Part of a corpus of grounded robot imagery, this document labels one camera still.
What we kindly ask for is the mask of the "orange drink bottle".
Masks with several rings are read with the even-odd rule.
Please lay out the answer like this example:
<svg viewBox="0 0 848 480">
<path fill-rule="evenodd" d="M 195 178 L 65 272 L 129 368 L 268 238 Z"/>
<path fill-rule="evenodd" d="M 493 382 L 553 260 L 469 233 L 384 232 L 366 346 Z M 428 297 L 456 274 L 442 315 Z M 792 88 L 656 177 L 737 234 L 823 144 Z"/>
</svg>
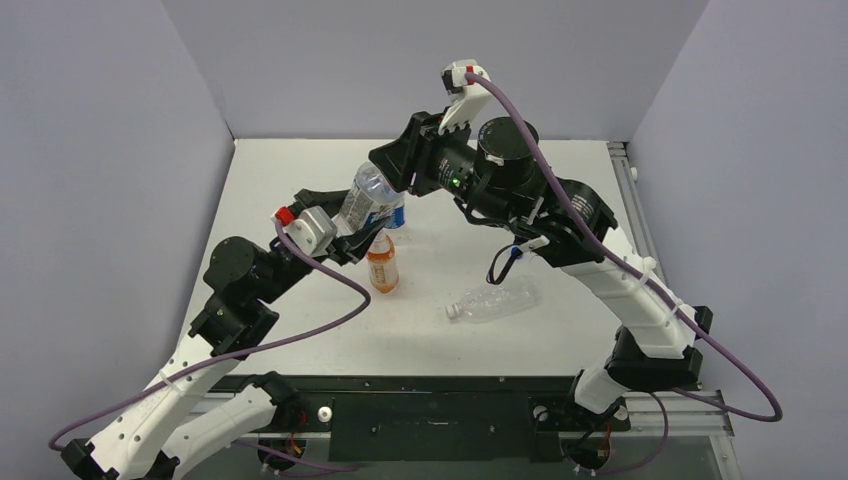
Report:
<svg viewBox="0 0 848 480">
<path fill-rule="evenodd" d="M 369 280 L 371 285 L 381 293 L 391 292 L 399 283 L 395 253 L 394 243 L 384 231 L 375 237 L 367 251 Z"/>
</svg>

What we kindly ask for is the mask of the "white blue label bottle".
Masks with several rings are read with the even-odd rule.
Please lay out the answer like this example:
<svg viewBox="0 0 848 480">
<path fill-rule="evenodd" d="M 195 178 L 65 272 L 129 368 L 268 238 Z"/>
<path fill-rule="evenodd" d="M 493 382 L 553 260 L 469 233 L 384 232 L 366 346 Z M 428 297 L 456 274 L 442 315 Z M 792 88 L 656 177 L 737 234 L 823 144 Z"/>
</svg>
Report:
<svg viewBox="0 0 848 480">
<path fill-rule="evenodd" d="M 403 203 L 382 172 L 371 162 L 363 163 L 353 177 L 336 222 L 344 234 L 355 233 L 382 218 L 391 218 Z"/>
</svg>

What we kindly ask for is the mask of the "blue label water bottle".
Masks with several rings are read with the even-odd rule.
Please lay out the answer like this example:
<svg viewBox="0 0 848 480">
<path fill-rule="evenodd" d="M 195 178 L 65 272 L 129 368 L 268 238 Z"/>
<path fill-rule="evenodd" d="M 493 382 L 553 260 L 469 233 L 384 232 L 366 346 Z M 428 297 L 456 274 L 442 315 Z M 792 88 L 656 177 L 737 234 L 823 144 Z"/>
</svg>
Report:
<svg viewBox="0 0 848 480">
<path fill-rule="evenodd" d="M 384 226 L 385 229 L 395 230 L 403 227 L 405 220 L 405 205 L 403 203 L 397 205 L 388 216 L 388 222 Z"/>
</svg>

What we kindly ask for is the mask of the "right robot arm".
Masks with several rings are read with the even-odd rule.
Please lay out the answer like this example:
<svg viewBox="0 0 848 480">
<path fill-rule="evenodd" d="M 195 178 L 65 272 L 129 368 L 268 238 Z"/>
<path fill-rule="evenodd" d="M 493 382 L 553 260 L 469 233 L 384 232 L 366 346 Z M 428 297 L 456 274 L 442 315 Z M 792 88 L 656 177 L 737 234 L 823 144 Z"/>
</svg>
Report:
<svg viewBox="0 0 848 480">
<path fill-rule="evenodd" d="M 588 427 L 626 392 L 669 391 L 699 378 L 703 357 L 689 322 L 698 309 L 673 299 L 612 209 L 588 185 L 548 179 L 532 154 L 532 126 L 508 117 L 440 132 L 440 116 L 415 113 L 401 136 L 369 160 L 390 186 L 422 197 L 449 192 L 473 225 L 510 231 L 516 243 L 587 287 L 618 319 L 611 354 L 581 371 L 564 400 L 566 418 Z"/>
</svg>

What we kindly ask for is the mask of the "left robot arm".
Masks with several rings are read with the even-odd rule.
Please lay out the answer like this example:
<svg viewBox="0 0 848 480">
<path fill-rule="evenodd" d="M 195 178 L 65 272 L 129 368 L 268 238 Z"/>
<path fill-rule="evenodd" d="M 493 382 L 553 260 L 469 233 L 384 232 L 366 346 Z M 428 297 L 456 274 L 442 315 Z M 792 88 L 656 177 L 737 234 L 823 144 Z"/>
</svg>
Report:
<svg viewBox="0 0 848 480">
<path fill-rule="evenodd" d="M 158 375 L 139 394 L 107 408 L 108 425 L 58 450 L 81 479 L 179 479 L 239 437 L 270 426 L 291 427 L 298 394 L 280 374 L 251 380 L 233 399 L 192 418 L 191 410 L 249 356 L 267 351 L 278 321 L 271 304 L 314 271 L 338 278 L 362 260 L 385 218 L 351 234 L 339 233 L 334 215 L 344 191 L 298 192 L 273 215 L 276 238 L 261 247 L 231 236 L 212 251 L 203 280 L 212 293 Z"/>
</svg>

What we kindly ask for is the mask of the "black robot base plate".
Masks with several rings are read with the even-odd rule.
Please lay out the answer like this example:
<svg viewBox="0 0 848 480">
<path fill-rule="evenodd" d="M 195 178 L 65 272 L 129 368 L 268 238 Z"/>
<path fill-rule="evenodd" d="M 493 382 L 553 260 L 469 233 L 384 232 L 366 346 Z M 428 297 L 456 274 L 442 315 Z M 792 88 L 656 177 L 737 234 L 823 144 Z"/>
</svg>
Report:
<svg viewBox="0 0 848 480">
<path fill-rule="evenodd" d="M 631 428 L 618 400 L 594 415 L 572 399 L 571 376 L 288 376 L 299 394 L 268 426 L 273 445 L 324 440 L 334 462 L 557 462 L 565 444 L 584 447 Z"/>
</svg>

